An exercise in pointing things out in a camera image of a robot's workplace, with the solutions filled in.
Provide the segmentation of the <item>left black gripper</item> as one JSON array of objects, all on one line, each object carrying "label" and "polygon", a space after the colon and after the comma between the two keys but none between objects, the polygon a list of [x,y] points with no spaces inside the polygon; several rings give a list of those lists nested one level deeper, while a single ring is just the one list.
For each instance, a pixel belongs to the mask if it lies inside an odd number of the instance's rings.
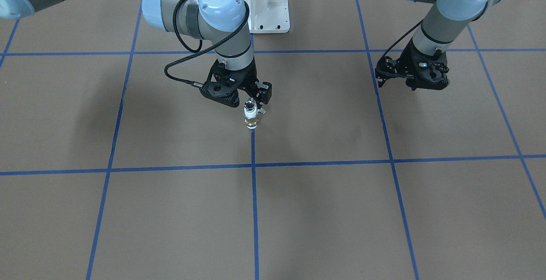
[{"label": "left black gripper", "polygon": [[383,56],[376,63],[375,77],[378,88],[391,79],[443,80],[446,78],[446,54],[441,48],[433,50],[432,55],[421,52],[411,39],[400,58]]}]

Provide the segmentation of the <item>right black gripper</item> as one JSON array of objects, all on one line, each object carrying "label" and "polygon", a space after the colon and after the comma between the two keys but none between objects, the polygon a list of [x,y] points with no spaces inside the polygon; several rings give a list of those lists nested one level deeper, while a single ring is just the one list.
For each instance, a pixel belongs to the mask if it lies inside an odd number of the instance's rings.
[{"label": "right black gripper", "polygon": [[272,84],[258,81],[255,59],[240,70],[228,70],[224,64],[217,61],[211,68],[211,74],[213,97],[230,96],[236,89],[243,90],[250,96],[245,102],[246,109],[255,109],[257,104],[267,105],[271,99]]}]

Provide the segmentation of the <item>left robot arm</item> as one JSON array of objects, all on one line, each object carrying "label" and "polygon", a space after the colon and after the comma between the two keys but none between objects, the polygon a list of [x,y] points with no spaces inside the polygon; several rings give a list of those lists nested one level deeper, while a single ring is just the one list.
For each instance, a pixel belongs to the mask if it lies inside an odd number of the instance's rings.
[{"label": "left robot arm", "polygon": [[378,87],[402,78],[412,90],[443,90],[449,85],[447,49],[472,21],[501,0],[409,0],[431,8],[417,25],[398,59],[383,54],[375,67]]}]

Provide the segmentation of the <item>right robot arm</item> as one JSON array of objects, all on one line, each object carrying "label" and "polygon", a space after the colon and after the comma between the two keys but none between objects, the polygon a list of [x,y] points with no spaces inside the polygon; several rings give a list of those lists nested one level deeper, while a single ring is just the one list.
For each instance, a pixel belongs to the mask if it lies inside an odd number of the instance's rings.
[{"label": "right robot arm", "polygon": [[[1,0],[1,17],[19,20],[68,0]],[[173,33],[189,52],[166,64],[167,78],[197,88],[201,95],[236,108],[239,92],[248,95],[246,107],[261,110],[272,96],[272,84],[257,77],[248,19],[247,0],[132,0],[140,4],[142,17],[150,26]],[[213,51],[213,62],[204,82],[172,75],[177,65]]]}]

